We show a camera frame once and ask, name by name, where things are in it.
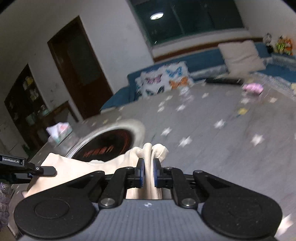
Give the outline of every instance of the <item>butterfly print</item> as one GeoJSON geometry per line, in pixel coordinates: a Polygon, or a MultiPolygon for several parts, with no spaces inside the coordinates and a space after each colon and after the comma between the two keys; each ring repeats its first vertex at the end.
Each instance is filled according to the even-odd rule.
{"type": "Polygon", "coordinates": [[[178,74],[178,77],[182,76],[182,67],[178,67],[174,72],[169,69],[166,69],[165,71],[170,78],[174,78],[176,74],[178,74]]]}
{"type": "Polygon", "coordinates": [[[172,87],[172,90],[175,90],[179,86],[187,86],[188,85],[188,78],[187,77],[182,78],[182,80],[179,83],[178,82],[175,82],[173,80],[170,80],[169,81],[169,84],[172,87]]]}
{"type": "Polygon", "coordinates": [[[161,82],[161,76],[162,76],[162,74],[158,75],[154,79],[146,78],[145,80],[146,80],[147,84],[152,85],[153,83],[160,83],[161,82]]]}
{"type": "MultiPolygon", "coordinates": [[[[154,93],[153,91],[151,91],[151,90],[145,90],[145,91],[146,91],[147,95],[149,95],[149,96],[151,96],[151,95],[155,95],[155,93],[154,93]]],[[[157,91],[156,94],[162,93],[162,92],[164,92],[164,91],[165,91],[165,87],[164,87],[164,85],[163,85],[162,87],[160,87],[160,88],[158,89],[158,91],[157,91]]]]}

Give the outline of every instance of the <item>wooden cabinet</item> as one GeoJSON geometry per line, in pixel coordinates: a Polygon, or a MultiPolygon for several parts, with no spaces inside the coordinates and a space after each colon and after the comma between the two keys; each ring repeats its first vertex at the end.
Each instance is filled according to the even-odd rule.
{"type": "Polygon", "coordinates": [[[31,151],[38,151],[46,142],[40,138],[40,132],[46,131],[37,123],[48,111],[28,65],[18,76],[4,103],[31,151]]]}

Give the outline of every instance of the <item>window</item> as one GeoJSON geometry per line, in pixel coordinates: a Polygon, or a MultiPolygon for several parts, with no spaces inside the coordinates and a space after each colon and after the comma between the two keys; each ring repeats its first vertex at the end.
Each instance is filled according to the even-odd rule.
{"type": "Polygon", "coordinates": [[[214,30],[243,28],[234,0],[130,1],[151,45],[214,30]],[[154,19],[157,13],[163,16],[154,19]]]}

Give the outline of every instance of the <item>wooden trim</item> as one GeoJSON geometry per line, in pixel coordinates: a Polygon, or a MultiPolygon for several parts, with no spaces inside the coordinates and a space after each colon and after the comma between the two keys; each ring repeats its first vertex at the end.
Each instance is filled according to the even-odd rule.
{"type": "Polygon", "coordinates": [[[254,42],[262,42],[262,38],[259,38],[259,37],[221,40],[218,42],[206,43],[206,44],[192,46],[189,48],[180,49],[175,52],[170,52],[170,53],[167,53],[164,55],[154,57],[153,60],[154,60],[154,62],[158,62],[158,61],[166,60],[168,58],[172,58],[172,57],[175,57],[175,56],[178,56],[181,54],[186,54],[186,53],[191,53],[191,52],[195,52],[195,51],[202,50],[202,49],[217,47],[218,44],[220,44],[220,43],[243,42],[245,40],[253,40],[254,42]]]}

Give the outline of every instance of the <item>purple fabric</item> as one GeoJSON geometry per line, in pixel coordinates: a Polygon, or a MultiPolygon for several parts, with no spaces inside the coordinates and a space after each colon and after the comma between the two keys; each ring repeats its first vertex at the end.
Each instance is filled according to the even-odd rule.
{"type": "Polygon", "coordinates": [[[8,204],[10,202],[11,186],[8,183],[0,183],[0,231],[8,225],[8,204]]]}

